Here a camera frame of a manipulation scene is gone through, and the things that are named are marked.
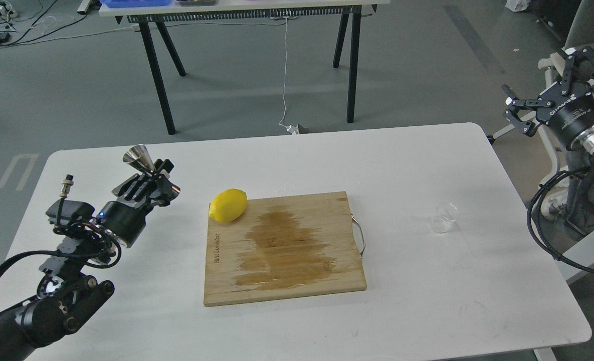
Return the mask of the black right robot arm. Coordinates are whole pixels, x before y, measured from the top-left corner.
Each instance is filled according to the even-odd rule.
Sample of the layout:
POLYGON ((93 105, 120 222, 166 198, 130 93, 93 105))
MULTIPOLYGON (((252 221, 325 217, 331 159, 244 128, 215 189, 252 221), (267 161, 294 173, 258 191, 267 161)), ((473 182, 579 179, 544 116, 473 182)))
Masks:
POLYGON ((527 136, 548 128, 568 155, 569 169, 558 169, 531 199, 529 233, 554 260, 594 275, 592 267, 558 251, 544 237, 540 220, 532 215, 545 203, 546 195, 568 179, 567 201, 561 211, 565 222, 576 214, 594 217, 594 49, 584 46, 565 50, 561 74, 535 99, 518 98, 507 85, 503 90, 507 94, 504 116, 510 125, 527 136))

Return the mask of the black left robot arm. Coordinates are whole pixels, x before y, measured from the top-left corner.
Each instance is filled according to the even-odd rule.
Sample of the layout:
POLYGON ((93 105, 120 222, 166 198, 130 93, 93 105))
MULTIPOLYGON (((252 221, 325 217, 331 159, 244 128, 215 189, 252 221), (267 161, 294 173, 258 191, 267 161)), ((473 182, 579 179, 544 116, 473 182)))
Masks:
POLYGON ((169 179, 170 160, 123 160, 138 173, 114 188, 114 201, 95 212, 88 203, 68 200, 74 183, 68 174, 58 201, 46 212, 54 233, 63 236, 61 244, 55 251, 19 253, 0 265, 1 279, 26 257, 47 257, 35 295, 0 311, 0 360, 25 360, 36 349, 78 332, 114 293, 111 281, 98 281, 82 269, 116 265, 145 228, 146 215, 180 194, 169 179))

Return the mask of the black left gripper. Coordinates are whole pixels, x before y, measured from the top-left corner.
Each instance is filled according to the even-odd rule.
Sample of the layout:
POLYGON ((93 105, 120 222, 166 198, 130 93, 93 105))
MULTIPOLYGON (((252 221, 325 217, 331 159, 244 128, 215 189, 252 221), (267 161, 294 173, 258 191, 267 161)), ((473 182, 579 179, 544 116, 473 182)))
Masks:
POLYGON ((116 199, 106 203, 98 212, 98 224, 111 231, 125 248, 136 242, 145 228, 146 215, 153 207, 169 206, 180 194, 180 187, 170 181, 174 164, 167 158, 159 158, 154 167, 153 176, 134 174, 113 188, 111 193, 116 199))

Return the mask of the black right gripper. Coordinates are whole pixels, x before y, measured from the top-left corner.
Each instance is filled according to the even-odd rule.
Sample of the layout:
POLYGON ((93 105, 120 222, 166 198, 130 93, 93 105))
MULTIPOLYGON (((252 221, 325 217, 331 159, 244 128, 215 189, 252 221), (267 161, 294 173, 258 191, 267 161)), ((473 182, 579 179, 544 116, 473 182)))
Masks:
POLYGON ((503 116, 520 133, 533 137, 540 120, 533 120, 541 110, 556 139, 568 151, 584 148, 594 152, 594 50, 590 46, 564 51, 564 67, 559 83, 553 83, 538 99, 521 99, 507 85, 507 109, 503 116))

